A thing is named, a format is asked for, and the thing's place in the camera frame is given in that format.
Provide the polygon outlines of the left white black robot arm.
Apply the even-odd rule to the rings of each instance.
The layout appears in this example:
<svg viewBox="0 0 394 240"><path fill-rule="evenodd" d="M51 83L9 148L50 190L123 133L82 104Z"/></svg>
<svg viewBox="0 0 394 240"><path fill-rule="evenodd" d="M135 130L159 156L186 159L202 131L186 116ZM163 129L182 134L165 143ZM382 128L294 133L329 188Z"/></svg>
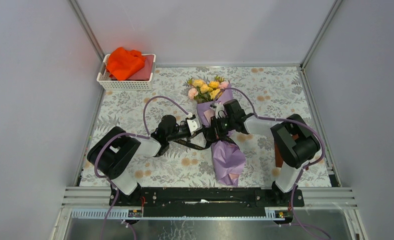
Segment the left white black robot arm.
<svg viewBox="0 0 394 240"><path fill-rule="evenodd" d="M171 142L187 143L202 130L195 115L181 123L174 116L165 115L150 136L135 135L115 126L91 148L86 159L94 166L96 176L106 178L121 192L121 199L132 206L138 203L140 193L138 182L126 170L131 160L136 155L159 157Z"/></svg>

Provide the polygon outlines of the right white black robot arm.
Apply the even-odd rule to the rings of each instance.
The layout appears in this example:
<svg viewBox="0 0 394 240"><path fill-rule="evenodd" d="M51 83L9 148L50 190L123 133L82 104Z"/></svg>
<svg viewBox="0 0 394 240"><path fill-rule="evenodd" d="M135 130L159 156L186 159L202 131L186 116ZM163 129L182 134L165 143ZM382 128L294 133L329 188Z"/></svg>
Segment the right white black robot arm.
<svg viewBox="0 0 394 240"><path fill-rule="evenodd" d="M215 101L210 108L214 110L214 116L210 118L212 133L209 136L216 140L226 137L231 131L273 138L283 165L273 182L271 198L278 206L288 203L301 171L323 148L316 132L298 114L288 118L271 118L245 113L236 99L225 103Z"/></svg>

